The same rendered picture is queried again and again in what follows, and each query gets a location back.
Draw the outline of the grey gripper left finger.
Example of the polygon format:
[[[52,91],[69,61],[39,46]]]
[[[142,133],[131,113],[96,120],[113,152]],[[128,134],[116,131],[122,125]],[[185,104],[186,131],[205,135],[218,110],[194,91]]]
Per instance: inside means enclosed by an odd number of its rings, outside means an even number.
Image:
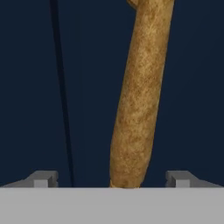
[[[35,171],[29,177],[4,185],[3,188],[6,188],[6,187],[23,187],[23,188],[58,187],[59,186],[58,177],[59,177],[59,174],[57,171]]]

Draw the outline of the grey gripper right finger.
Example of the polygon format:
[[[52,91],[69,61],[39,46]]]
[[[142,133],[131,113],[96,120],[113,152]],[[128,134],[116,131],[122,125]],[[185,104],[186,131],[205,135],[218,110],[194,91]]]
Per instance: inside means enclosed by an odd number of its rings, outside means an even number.
[[[191,174],[189,171],[167,171],[166,187],[189,188],[189,187],[219,187],[214,183],[202,180]]]

